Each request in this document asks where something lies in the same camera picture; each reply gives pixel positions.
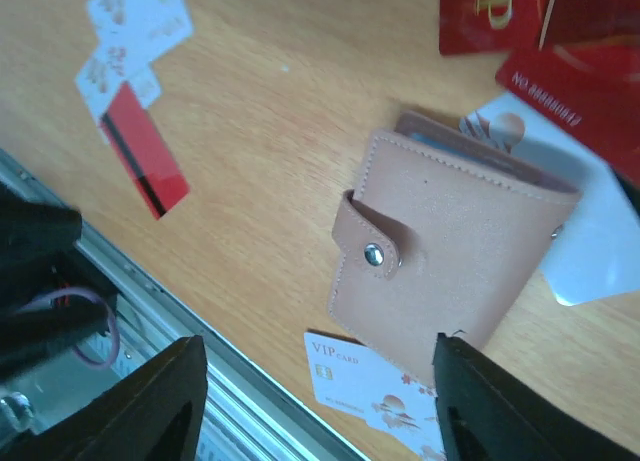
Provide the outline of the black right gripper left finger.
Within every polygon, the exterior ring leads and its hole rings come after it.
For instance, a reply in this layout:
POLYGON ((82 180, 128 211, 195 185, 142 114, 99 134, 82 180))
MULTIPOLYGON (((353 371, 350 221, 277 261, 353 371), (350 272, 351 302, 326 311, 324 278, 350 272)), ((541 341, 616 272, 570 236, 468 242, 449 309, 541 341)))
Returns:
POLYGON ((3 460, 193 460, 207 395, 199 335, 174 341, 64 421, 3 460))

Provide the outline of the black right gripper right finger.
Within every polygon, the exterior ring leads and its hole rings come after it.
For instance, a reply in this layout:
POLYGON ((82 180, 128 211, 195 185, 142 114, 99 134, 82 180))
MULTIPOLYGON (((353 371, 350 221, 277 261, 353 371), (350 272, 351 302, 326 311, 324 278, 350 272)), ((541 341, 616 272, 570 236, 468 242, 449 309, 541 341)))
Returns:
POLYGON ((459 337, 440 333, 436 410, 449 460, 637 460, 459 337))

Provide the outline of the pink leather card holder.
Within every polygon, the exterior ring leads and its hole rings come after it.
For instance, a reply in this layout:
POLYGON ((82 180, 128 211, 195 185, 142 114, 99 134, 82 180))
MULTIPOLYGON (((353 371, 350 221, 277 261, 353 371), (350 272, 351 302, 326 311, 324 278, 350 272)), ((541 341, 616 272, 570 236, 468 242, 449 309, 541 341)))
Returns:
POLYGON ((418 112, 375 130, 339 203, 328 309, 426 386, 440 333, 491 338, 581 197, 565 180, 418 112))

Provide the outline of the white card under arm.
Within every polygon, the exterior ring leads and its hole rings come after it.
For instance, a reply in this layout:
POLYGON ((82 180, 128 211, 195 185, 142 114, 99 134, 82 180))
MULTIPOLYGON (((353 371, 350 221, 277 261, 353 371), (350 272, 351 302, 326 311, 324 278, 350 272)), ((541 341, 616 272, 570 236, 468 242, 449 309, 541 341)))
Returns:
POLYGON ((120 86, 194 31, 186 0, 88 0, 98 46, 75 83, 95 124, 120 86))

